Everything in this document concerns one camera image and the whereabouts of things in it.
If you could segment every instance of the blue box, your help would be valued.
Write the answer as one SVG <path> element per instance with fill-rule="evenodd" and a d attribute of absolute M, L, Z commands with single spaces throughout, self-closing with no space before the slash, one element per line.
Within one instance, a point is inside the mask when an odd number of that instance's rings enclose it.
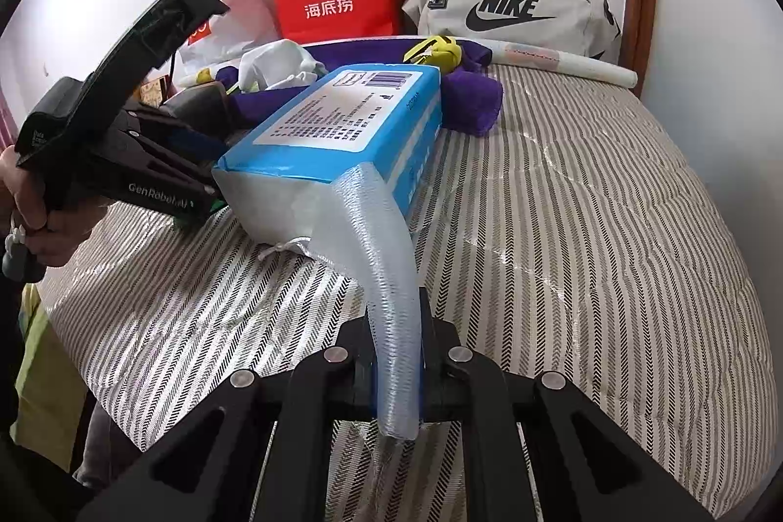
<path fill-rule="evenodd" d="M 312 234 L 322 190 L 362 162 L 406 214 L 440 126 L 437 68 L 341 67 L 245 136 L 212 174 L 253 239 L 288 242 Z"/>

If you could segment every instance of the finger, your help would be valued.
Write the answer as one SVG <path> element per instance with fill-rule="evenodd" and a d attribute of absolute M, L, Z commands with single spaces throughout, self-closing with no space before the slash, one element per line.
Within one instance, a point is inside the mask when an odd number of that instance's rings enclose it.
<path fill-rule="evenodd" d="M 0 174 L 5 175 L 6 166 L 17 166 L 17 152 L 14 150 L 13 146 L 4 148 L 2 154 L 0 154 Z M 0 183 L 0 210 L 5 213 L 6 211 L 14 210 L 14 208 L 16 208 L 16 203 L 13 201 L 11 191 L 5 186 L 5 182 Z"/>
<path fill-rule="evenodd" d="M 81 208 L 89 208 L 90 206 L 107 208 L 112 204 L 116 204 L 116 199 L 107 198 L 105 195 L 91 195 L 81 199 L 76 206 L 70 206 L 68 210 L 79 210 Z"/>
<path fill-rule="evenodd" d="M 73 254 L 76 252 L 76 248 L 78 248 L 78 246 L 73 248 L 73 250 L 63 252 L 59 255 L 39 255 L 38 264 L 41 264 L 42 266 L 48 266 L 49 268 L 62 268 L 73 257 Z"/>
<path fill-rule="evenodd" d="M 2 211 L 2 217 L 4 217 L 4 219 L 0 219 L 0 225 L 4 230 L 8 227 L 10 212 L 16 207 L 17 203 L 13 201 L 11 191 L 0 183 L 0 211 Z"/>
<path fill-rule="evenodd" d="M 91 231 L 79 235 L 65 233 L 52 233 L 48 230 L 38 232 L 26 237 L 27 249 L 34 255 L 53 256 L 66 252 L 72 252 L 83 242 L 90 238 Z"/>
<path fill-rule="evenodd" d="M 18 158 L 13 147 L 6 148 L 0 156 L 0 174 L 24 218 L 25 227 L 38 230 L 46 224 L 43 184 L 33 174 L 17 167 Z"/>
<path fill-rule="evenodd" d="M 108 204 L 101 203 L 104 199 L 92 199 L 83 202 L 76 210 L 54 210 L 48 216 L 46 227 L 52 232 L 69 235 L 84 234 L 92 230 L 99 221 L 106 217 Z"/>

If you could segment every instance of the barcode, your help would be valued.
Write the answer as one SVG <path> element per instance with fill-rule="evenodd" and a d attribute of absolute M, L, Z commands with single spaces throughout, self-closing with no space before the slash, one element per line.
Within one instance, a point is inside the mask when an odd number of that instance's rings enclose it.
<path fill-rule="evenodd" d="M 393 87 L 400 89 L 413 74 L 404 71 L 378 71 L 367 82 L 367 87 Z"/>

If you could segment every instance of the purple cloth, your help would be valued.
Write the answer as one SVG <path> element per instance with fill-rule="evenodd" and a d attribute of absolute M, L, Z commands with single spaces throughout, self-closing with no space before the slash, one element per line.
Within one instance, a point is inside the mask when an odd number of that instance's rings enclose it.
<path fill-rule="evenodd" d="M 322 62 L 327 70 L 333 71 L 345 65 L 361 63 L 399 63 L 406 52 L 421 41 L 421 38 L 347 40 L 311 45 L 304 49 L 316 61 Z M 485 136 L 500 113 L 503 85 L 484 75 L 484 68 L 492 62 L 492 50 L 470 40 L 458 40 L 457 43 L 462 47 L 462 63 L 441 78 L 443 126 L 464 134 Z M 218 80 L 222 81 L 223 71 L 221 69 L 218 72 Z M 243 128 L 256 126 L 303 89 L 291 87 L 255 93 L 231 93 L 232 116 Z"/>
<path fill-rule="evenodd" d="M 229 94 L 229 104 L 232 108 L 232 118 L 239 129 L 251 129 L 269 118 L 291 98 L 298 96 L 307 87 L 287 87 L 286 89 L 269 89 Z"/>
<path fill-rule="evenodd" d="M 226 87 L 226 91 L 228 91 L 236 83 L 240 82 L 240 70 L 232 66 L 224 67 L 218 70 L 218 73 L 214 75 L 214 79 L 218 83 L 222 83 L 223 87 Z"/>
<path fill-rule="evenodd" d="M 471 136 L 489 133 L 503 103 L 503 85 L 482 73 L 456 69 L 441 78 L 443 126 Z"/>
<path fill-rule="evenodd" d="M 342 43 L 309 45 L 304 49 L 329 71 L 343 65 L 359 63 L 399 63 L 402 57 L 422 38 L 346 40 Z M 467 71 L 479 71 L 492 62 L 492 50 L 471 40 L 457 40 L 462 47 L 462 66 Z"/>

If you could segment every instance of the bed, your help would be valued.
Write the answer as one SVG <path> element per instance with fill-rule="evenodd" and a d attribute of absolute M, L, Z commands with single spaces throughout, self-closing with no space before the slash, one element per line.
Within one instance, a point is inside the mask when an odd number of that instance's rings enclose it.
<path fill-rule="evenodd" d="M 506 370 L 563 372 L 725 513 L 769 466 L 777 422 L 729 230 L 629 91 L 490 74 L 506 91 L 499 122 L 487 138 L 441 132 L 409 215 L 434 312 Z M 42 284 L 70 359 L 140 449 L 232 370 L 292 368 L 363 313 L 354 281 L 261 249 L 228 210 L 186 234 L 120 203 Z M 333 440 L 328 519 L 464 519 L 457 426 L 393 444 L 338 423 Z"/>

